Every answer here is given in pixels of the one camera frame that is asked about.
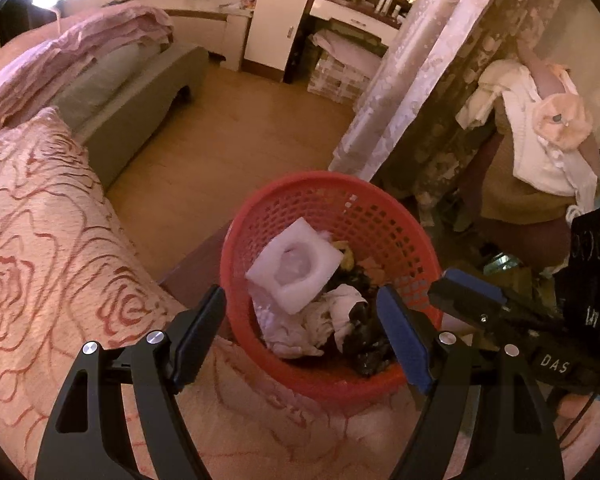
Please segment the right hand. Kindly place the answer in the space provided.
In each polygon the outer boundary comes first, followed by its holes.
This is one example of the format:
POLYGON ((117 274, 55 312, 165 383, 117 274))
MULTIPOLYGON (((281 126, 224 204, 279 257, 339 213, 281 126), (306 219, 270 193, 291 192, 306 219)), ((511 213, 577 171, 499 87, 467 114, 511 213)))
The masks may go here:
POLYGON ((568 393, 558 402, 554 426, 562 448, 584 434, 600 436, 600 401, 568 393))

